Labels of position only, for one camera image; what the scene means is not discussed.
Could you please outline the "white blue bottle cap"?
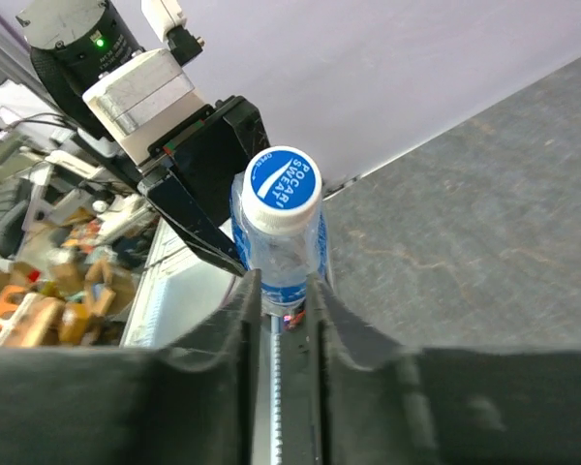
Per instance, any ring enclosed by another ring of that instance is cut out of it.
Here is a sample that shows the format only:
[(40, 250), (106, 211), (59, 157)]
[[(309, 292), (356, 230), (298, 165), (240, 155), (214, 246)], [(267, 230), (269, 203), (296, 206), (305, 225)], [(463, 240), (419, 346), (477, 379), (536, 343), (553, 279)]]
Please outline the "white blue bottle cap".
[(309, 155), (294, 147), (273, 146), (257, 154), (245, 170), (243, 214), (262, 233), (300, 233), (320, 209), (321, 188), (321, 172)]

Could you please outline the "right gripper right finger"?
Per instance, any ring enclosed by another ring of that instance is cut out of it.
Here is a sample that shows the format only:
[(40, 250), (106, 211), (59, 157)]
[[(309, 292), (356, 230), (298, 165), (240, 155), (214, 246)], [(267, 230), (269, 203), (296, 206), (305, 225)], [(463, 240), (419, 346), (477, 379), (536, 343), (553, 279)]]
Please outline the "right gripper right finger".
[(320, 464), (581, 464), (581, 348), (413, 347), (307, 286)]

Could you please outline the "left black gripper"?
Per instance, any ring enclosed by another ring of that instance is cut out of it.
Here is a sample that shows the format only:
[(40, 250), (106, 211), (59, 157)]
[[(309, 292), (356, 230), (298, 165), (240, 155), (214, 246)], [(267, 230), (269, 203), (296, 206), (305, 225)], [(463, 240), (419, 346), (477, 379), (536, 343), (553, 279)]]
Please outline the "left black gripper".
[(229, 218), (234, 177), (269, 145), (259, 109), (242, 96), (207, 104), (163, 48), (100, 78), (82, 100), (141, 172), (142, 195), (188, 248), (243, 276), (235, 245), (218, 226)]

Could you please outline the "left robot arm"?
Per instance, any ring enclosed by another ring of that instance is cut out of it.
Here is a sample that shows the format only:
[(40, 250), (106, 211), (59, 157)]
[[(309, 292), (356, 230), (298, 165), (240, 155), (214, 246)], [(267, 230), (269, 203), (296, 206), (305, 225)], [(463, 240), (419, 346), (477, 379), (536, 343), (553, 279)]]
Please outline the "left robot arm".
[(185, 73), (204, 41), (175, 1), (140, 8), (161, 41), (143, 48), (109, 1), (35, 1), (18, 16), (32, 66), (85, 146), (119, 152), (101, 165), (140, 193), (204, 262), (245, 265), (222, 231), (235, 178), (269, 145), (258, 108), (241, 96), (206, 102)]

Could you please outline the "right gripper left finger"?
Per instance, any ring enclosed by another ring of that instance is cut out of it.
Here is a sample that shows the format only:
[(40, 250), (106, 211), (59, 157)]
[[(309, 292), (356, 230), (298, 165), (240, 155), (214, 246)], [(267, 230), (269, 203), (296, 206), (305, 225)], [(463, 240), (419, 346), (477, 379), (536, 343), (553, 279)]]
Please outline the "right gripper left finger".
[(0, 349), (0, 464), (247, 464), (260, 273), (160, 349)]

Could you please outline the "blue Pocari Sweat bottle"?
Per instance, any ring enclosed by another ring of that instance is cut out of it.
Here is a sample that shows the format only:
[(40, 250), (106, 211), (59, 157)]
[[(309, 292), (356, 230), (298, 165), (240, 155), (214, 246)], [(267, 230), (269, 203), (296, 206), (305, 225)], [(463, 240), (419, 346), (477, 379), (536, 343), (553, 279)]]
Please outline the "blue Pocari Sweat bottle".
[(306, 296), (307, 275), (317, 272), (329, 277), (327, 225), (322, 212), (307, 228), (291, 236), (258, 232), (242, 211), (242, 173), (230, 190), (230, 223), (232, 238), (246, 269), (261, 271), (263, 312), (282, 317), (296, 314)]

